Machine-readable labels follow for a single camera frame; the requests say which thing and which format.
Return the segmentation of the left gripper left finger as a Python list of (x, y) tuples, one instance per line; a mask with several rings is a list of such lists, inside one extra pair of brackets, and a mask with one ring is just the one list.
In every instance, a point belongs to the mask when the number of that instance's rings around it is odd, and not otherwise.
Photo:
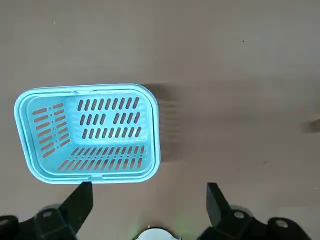
[(0, 217), (2, 240), (76, 240), (93, 208), (93, 186), (82, 182), (61, 204), (49, 205), (31, 218)]

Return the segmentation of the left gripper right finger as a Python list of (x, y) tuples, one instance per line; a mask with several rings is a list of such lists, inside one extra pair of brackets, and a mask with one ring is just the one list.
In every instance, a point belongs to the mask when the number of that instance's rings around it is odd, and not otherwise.
[(295, 221), (272, 217), (262, 223), (243, 210), (232, 208), (216, 183), (206, 186), (206, 211), (211, 222), (201, 240), (309, 240)]

